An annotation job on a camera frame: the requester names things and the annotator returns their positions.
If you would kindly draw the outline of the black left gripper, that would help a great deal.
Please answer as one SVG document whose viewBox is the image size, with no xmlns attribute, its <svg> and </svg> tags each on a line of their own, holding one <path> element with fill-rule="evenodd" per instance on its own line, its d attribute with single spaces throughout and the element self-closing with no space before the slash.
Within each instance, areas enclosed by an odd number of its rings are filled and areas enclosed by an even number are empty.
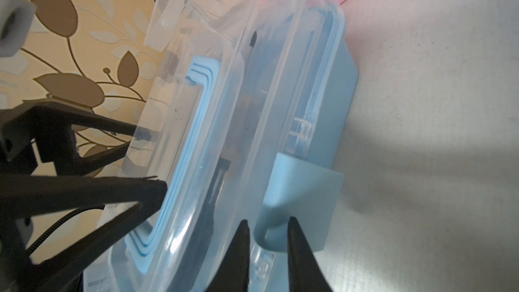
<svg viewBox="0 0 519 292">
<path fill-rule="evenodd" d="M 83 272 L 116 242 L 155 214 L 168 186 L 152 178 L 85 176 L 127 153 L 123 143 L 97 154 L 80 156 L 73 126 L 132 136 L 137 126 L 52 101 L 25 102 L 1 111 L 1 290 L 78 291 Z M 42 162 L 52 162 L 59 177 L 32 176 Z M 32 254 L 63 223 L 89 210 L 131 203 L 59 254 L 39 264 Z M 33 216 L 68 211 L 32 244 Z"/>
</svg>

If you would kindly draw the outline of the blue clear-lid toolbox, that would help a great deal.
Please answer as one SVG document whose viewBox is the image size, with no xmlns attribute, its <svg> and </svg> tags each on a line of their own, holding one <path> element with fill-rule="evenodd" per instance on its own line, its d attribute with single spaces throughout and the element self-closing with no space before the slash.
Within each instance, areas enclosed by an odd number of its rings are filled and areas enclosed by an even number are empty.
<svg viewBox="0 0 519 292">
<path fill-rule="evenodd" d="M 332 169 L 358 71 L 337 0 L 156 0 L 162 67 L 122 177 L 168 186 L 162 207 L 85 270 L 85 291 L 168 291 L 220 158 L 231 162 L 190 291 L 251 232 L 250 291 L 288 291 L 287 227 L 323 250 L 344 176 Z"/>
</svg>

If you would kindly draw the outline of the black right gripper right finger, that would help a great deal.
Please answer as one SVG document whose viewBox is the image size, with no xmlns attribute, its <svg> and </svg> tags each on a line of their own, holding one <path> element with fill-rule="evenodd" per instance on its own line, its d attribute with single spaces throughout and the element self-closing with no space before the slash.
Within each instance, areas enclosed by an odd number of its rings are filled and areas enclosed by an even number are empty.
<svg viewBox="0 0 519 292">
<path fill-rule="evenodd" d="M 296 217 L 288 222 L 287 255 L 290 292 L 332 292 Z"/>
</svg>

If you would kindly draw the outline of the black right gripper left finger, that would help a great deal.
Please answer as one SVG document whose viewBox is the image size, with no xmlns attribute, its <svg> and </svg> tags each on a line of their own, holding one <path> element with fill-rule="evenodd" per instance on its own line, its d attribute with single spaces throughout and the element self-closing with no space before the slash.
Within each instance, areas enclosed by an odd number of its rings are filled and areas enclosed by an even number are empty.
<svg viewBox="0 0 519 292">
<path fill-rule="evenodd" d="M 247 292 L 249 286 L 250 229 L 242 220 L 206 292 Z"/>
</svg>

